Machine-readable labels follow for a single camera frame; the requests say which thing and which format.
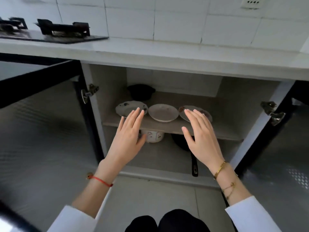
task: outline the wall socket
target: wall socket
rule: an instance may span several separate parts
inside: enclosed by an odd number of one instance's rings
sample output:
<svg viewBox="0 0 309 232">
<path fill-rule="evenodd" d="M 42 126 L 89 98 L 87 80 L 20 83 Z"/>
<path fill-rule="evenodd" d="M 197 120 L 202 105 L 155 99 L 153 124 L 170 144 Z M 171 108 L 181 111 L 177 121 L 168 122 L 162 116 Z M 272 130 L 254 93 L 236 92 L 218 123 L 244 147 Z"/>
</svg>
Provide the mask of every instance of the wall socket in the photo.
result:
<svg viewBox="0 0 309 232">
<path fill-rule="evenodd" d="M 264 0 L 243 0 L 241 8 L 246 9 L 259 9 L 262 7 Z"/>
</svg>

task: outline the black frying pan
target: black frying pan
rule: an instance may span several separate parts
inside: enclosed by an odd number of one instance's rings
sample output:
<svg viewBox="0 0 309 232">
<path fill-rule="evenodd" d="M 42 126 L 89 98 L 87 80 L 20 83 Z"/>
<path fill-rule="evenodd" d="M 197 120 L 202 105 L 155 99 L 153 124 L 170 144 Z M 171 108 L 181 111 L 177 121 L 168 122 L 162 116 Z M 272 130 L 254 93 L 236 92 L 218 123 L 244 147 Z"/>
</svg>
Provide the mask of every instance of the black frying pan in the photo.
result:
<svg viewBox="0 0 309 232">
<path fill-rule="evenodd" d="M 187 141 L 182 134 L 172 134 L 172 138 L 174 142 L 183 150 L 189 151 L 191 153 L 191 160 L 192 160 L 192 176 L 198 176 L 198 168 L 197 168 L 197 160 L 194 154 L 190 151 Z"/>
</svg>

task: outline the hand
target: hand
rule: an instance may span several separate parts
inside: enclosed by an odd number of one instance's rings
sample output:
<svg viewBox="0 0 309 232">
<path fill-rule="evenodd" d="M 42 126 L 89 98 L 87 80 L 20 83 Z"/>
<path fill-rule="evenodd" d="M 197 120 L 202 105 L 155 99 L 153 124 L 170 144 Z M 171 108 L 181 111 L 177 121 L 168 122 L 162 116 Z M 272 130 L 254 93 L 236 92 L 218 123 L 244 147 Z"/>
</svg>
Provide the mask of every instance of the hand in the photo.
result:
<svg viewBox="0 0 309 232">
<path fill-rule="evenodd" d="M 193 111 L 185 109 L 184 112 L 191 121 L 195 137 L 194 141 L 188 129 L 182 127 L 188 146 L 195 157 L 214 174 L 224 162 L 224 158 L 212 125 L 207 117 L 196 109 Z"/>
<path fill-rule="evenodd" d="M 140 108 L 133 110 L 128 117 L 121 117 L 116 135 L 108 151 L 108 159 L 124 167 L 139 152 L 146 141 L 146 134 L 138 140 L 138 132 L 144 117 L 144 110 L 138 115 Z"/>
</svg>

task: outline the white countertop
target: white countertop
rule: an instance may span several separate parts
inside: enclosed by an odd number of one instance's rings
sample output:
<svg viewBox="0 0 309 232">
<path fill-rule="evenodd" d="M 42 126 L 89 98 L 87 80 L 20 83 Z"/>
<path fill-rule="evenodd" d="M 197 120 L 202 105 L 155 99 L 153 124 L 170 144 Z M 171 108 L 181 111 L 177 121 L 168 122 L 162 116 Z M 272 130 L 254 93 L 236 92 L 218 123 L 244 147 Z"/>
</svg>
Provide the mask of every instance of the white countertop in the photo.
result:
<svg viewBox="0 0 309 232">
<path fill-rule="evenodd" d="M 309 54 L 111 38 L 76 44 L 0 39 L 0 53 L 202 74 L 309 80 Z"/>
</svg>

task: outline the metal hinge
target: metal hinge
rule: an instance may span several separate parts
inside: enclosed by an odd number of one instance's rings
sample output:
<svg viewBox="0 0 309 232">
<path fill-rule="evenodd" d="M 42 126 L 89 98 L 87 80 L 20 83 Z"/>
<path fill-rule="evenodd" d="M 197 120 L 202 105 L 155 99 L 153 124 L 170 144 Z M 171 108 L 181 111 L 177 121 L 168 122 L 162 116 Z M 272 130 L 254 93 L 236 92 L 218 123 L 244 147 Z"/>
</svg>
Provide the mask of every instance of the metal hinge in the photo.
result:
<svg viewBox="0 0 309 232">
<path fill-rule="evenodd" d="M 271 117 L 271 124 L 276 126 L 285 117 L 284 112 L 275 113 L 277 104 L 273 101 L 271 102 L 261 102 L 261 107 L 264 109 L 265 113 Z"/>
<path fill-rule="evenodd" d="M 88 85 L 88 91 L 85 89 L 82 89 L 82 98 L 84 101 L 84 104 L 88 102 L 88 97 L 93 96 L 98 91 L 98 86 L 95 86 L 93 84 Z"/>
</svg>

